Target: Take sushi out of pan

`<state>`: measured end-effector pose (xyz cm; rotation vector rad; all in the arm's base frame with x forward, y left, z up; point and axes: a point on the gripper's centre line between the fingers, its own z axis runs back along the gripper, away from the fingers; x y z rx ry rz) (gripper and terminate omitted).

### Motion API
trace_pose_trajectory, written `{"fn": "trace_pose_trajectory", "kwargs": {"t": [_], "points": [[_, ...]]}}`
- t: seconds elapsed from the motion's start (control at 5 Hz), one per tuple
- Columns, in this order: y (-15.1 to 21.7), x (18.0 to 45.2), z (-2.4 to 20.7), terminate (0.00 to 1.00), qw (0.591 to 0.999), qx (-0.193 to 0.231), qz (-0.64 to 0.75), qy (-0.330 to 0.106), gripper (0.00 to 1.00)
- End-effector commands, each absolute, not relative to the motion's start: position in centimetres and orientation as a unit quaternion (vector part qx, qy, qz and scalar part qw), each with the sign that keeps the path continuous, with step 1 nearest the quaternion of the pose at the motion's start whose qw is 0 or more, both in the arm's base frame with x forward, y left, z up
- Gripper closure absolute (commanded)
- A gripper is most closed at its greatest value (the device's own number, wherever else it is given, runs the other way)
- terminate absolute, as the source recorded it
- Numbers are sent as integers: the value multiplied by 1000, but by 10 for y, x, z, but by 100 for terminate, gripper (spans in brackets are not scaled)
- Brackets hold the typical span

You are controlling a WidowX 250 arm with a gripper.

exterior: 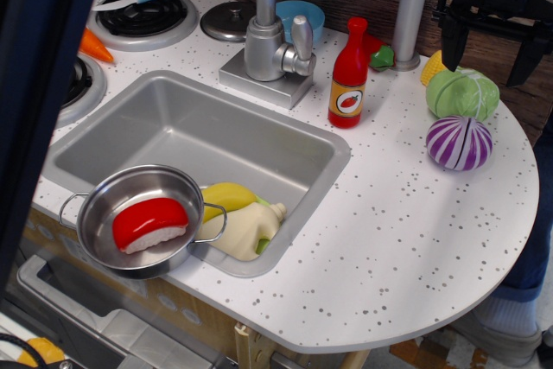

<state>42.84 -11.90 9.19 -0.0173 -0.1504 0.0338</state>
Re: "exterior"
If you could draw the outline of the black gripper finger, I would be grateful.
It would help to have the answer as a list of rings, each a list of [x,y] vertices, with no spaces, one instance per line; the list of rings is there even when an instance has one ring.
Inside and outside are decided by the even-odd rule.
[[[469,30],[463,22],[450,15],[440,20],[442,29],[442,63],[450,71],[455,71],[464,54]]]
[[[521,36],[520,48],[513,63],[507,87],[523,85],[545,55],[552,53],[552,24],[535,22]]]

